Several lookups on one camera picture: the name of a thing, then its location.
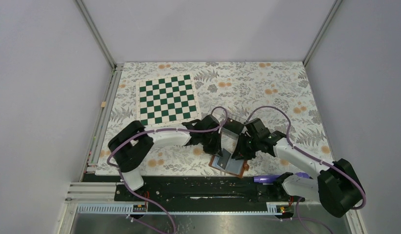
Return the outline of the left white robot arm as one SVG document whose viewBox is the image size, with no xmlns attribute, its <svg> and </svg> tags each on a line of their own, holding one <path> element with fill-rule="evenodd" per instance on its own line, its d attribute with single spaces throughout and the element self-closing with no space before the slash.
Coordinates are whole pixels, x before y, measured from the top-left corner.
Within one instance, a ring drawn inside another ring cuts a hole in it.
<svg viewBox="0 0 401 234">
<path fill-rule="evenodd" d="M 144 126 L 135 120 L 109 141 L 109 158 L 115 160 L 114 167 L 127 185 L 126 194 L 140 200 L 145 188 L 139 166 L 152 149 L 200 144 L 204 152 L 221 155 L 221 128 L 222 124 L 213 115 L 163 128 Z"/>
</svg>

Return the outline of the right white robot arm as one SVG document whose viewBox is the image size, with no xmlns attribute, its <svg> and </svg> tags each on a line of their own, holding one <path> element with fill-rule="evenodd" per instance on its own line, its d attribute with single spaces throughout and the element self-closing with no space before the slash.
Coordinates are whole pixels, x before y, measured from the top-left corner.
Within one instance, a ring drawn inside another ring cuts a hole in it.
<svg viewBox="0 0 401 234">
<path fill-rule="evenodd" d="M 259 118 L 234 124 L 231 130 L 238 134 L 232 160 L 251 160 L 257 152 L 284 159 L 307 176 L 284 173 L 270 181 L 275 198 L 281 201 L 290 196 L 319 202 L 332 216 L 342 217 L 357 204 L 366 204 L 366 194 L 351 163 L 345 159 L 323 160 L 298 148 L 289 135 L 271 132 Z"/>
</svg>

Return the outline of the brown leather card holder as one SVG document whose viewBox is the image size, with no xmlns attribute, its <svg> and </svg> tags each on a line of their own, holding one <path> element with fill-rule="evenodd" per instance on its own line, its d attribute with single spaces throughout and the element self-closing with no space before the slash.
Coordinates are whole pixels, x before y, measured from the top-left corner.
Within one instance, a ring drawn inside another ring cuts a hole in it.
<svg viewBox="0 0 401 234">
<path fill-rule="evenodd" d="M 238 178 L 242 178 L 244 172 L 249 170 L 247 160 L 233 160 L 232 158 L 228 161 L 226 169 L 223 170 L 217 165 L 218 158 L 219 156 L 213 156 L 209 162 L 209 167 Z"/>
</svg>

